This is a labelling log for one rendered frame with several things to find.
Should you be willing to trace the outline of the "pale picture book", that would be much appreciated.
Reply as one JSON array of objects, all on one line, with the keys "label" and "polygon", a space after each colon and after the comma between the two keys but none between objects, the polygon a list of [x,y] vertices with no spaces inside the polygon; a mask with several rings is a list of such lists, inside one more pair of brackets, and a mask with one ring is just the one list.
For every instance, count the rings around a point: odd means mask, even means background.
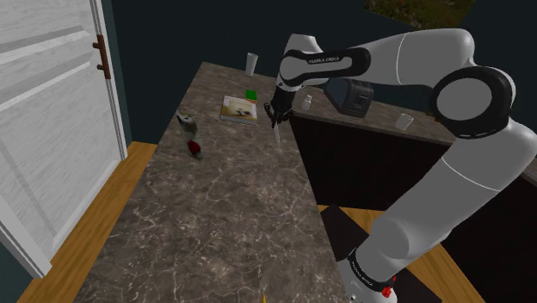
[{"label": "pale picture book", "polygon": [[223,121],[255,125],[257,123],[256,101],[224,96],[219,118]]}]

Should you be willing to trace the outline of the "black toaster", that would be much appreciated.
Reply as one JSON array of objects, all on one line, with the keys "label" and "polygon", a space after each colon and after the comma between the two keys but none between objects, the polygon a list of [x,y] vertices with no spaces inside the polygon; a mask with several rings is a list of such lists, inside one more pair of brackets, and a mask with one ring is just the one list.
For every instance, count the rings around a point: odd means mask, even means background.
[{"label": "black toaster", "polygon": [[340,114],[364,118],[373,100],[373,87],[366,82],[331,78],[324,84],[324,94]]}]

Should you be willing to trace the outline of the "grey bottle with red label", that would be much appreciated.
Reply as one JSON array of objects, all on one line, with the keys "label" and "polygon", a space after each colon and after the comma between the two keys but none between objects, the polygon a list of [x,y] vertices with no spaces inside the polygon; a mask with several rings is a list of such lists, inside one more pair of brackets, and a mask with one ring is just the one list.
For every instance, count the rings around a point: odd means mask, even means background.
[{"label": "grey bottle with red label", "polygon": [[203,159],[201,151],[202,140],[199,134],[197,123],[192,114],[176,111],[176,118],[179,121],[181,127],[181,134],[184,142],[187,145],[189,154],[198,160]]}]

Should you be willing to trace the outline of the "dark base cabinet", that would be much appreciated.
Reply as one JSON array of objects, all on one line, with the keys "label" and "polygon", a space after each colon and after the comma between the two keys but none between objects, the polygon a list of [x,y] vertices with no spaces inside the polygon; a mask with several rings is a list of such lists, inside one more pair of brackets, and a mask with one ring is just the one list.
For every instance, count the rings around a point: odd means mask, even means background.
[{"label": "dark base cabinet", "polygon": [[[337,205],[368,236],[451,146],[303,114],[290,124],[316,201]],[[459,303],[537,303],[537,183],[524,170],[438,246],[480,294]]]}]

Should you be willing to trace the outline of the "white mug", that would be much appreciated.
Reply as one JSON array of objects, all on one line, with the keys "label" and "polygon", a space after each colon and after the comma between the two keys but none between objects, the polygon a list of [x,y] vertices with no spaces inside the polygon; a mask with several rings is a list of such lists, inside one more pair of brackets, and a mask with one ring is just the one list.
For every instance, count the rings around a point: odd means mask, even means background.
[{"label": "white mug", "polygon": [[398,117],[395,127],[401,131],[405,131],[413,121],[414,118],[411,115],[402,113]]}]

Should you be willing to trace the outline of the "white panelled door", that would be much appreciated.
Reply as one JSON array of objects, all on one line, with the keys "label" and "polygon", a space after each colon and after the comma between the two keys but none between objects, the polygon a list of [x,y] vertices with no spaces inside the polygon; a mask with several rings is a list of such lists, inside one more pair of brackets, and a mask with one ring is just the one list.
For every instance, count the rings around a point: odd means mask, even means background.
[{"label": "white panelled door", "polygon": [[0,242],[31,276],[126,156],[102,0],[0,0]]}]

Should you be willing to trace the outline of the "green wall picture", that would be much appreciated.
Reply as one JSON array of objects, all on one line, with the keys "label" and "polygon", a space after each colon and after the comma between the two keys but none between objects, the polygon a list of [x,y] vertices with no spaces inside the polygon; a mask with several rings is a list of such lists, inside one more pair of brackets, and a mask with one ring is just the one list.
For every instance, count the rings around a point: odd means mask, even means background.
[{"label": "green wall picture", "polygon": [[417,29],[457,28],[476,0],[365,0],[364,9]]}]

